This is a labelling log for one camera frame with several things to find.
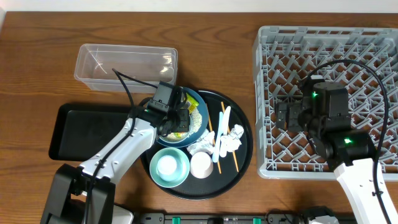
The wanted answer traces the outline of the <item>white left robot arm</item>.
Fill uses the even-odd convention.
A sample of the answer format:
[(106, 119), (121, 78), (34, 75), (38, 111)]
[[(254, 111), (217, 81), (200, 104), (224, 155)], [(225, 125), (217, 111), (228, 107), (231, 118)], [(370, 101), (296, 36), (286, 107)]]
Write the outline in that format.
[(63, 164), (55, 173), (41, 223), (132, 223), (134, 215), (114, 203), (116, 184), (159, 136), (188, 130), (180, 105), (146, 100), (134, 109), (117, 135), (78, 167)]

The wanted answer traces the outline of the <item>teal green bowl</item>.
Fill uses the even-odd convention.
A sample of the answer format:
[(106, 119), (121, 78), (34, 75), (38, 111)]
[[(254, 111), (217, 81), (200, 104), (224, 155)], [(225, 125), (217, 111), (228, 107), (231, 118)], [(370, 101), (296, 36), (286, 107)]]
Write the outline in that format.
[[(177, 177), (174, 181), (167, 182), (159, 177), (159, 173), (157, 171), (157, 163), (158, 160), (162, 156), (170, 155), (173, 156), (177, 160), (178, 169), (177, 169)], [(159, 186), (163, 188), (174, 188), (182, 184), (190, 173), (190, 161), (188, 156), (181, 151), (180, 149), (174, 147), (167, 147), (159, 150), (152, 157), (149, 165), (150, 176), (152, 180)]]

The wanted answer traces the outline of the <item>pink cup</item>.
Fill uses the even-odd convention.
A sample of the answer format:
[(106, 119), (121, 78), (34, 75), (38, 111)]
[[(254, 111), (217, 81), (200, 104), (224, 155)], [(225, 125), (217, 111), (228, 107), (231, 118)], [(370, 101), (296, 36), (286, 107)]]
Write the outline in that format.
[(197, 179), (205, 179), (213, 172), (213, 161), (206, 152), (194, 154), (190, 160), (190, 173)]

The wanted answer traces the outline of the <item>white napkin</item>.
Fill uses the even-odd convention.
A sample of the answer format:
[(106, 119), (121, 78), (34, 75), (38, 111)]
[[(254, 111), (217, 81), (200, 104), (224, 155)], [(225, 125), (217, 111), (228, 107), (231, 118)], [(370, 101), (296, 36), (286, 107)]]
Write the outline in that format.
[(241, 125), (235, 124), (234, 128), (227, 135), (222, 135), (220, 137), (220, 156), (225, 157), (227, 152), (233, 152), (238, 150), (241, 145), (240, 138), (244, 134), (244, 129)]
[(205, 152), (212, 155), (214, 152), (215, 132), (205, 130), (204, 133), (198, 138), (198, 140), (187, 147), (187, 151), (193, 156), (198, 152)]

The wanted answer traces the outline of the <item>yellow snack wrapper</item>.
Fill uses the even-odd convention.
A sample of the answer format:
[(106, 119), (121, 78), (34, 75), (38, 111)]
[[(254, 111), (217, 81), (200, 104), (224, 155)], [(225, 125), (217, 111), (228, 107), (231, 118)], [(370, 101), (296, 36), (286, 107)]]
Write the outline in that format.
[(199, 102), (197, 102), (197, 100), (194, 99), (194, 97), (192, 97), (191, 95), (189, 95), (187, 93), (186, 107), (190, 114), (193, 113), (193, 111), (198, 107), (198, 105), (199, 105)]

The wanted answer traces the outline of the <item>light blue cup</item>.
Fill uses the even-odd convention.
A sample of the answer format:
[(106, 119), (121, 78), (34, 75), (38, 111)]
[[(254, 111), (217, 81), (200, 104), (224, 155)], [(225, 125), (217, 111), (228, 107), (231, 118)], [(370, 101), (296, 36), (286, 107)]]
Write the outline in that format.
[(162, 156), (157, 163), (159, 177), (164, 181), (171, 182), (177, 177), (177, 160), (170, 155)]

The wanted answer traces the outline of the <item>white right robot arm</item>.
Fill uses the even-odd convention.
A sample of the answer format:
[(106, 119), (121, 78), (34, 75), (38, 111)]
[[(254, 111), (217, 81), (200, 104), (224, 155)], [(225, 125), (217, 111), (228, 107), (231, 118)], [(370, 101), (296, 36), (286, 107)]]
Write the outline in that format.
[(276, 127), (307, 133), (313, 150), (342, 186), (358, 223), (397, 223), (397, 210), (369, 133), (351, 126), (348, 91), (340, 83), (305, 80), (298, 103), (276, 106)]

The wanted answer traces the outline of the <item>light blue small bowl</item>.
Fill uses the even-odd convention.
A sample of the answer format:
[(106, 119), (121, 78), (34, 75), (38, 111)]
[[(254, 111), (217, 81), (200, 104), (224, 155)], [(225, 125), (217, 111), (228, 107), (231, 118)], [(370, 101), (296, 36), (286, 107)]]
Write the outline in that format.
[(167, 136), (161, 136), (158, 142), (166, 144), (176, 144), (184, 141), (191, 133), (170, 133)]

